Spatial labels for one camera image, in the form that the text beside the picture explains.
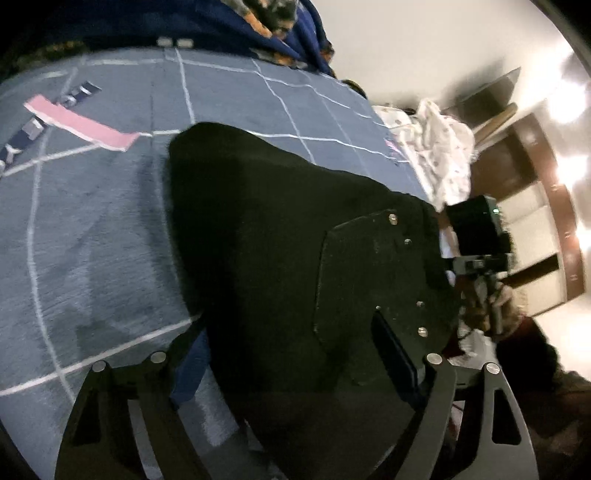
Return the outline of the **person's right hand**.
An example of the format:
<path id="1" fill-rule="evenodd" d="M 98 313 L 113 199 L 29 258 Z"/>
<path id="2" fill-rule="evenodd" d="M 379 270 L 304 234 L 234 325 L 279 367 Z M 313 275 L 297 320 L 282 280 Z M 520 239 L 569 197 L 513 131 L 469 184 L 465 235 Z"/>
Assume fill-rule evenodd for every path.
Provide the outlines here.
<path id="1" fill-rule="evenodd" d="M 460 276 L 457 290 L 461 296 L 460 318 L 472 329 L 478 329 L 499 342 L 514 334 L 525 316 L 515 302 L 513 289 L 497 281 L 488 285 L 483 279 Z"/>

